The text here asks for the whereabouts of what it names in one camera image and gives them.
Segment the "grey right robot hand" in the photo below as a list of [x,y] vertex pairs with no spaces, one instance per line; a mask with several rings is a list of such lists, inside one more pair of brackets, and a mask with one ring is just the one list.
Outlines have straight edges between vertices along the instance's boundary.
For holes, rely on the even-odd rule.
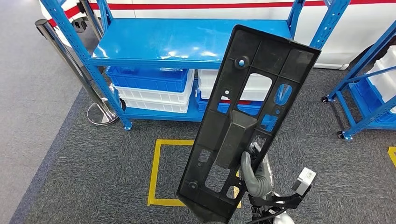
[[274,181],[267,155],[265,155],[255,172],[252,169],[252,155],[259,154],[261,149],[257,141],[250,143],[248,151],[242,153],[240,168],[241,178],[245,182],[249,194],[253,197],[264,198],[272,191]]

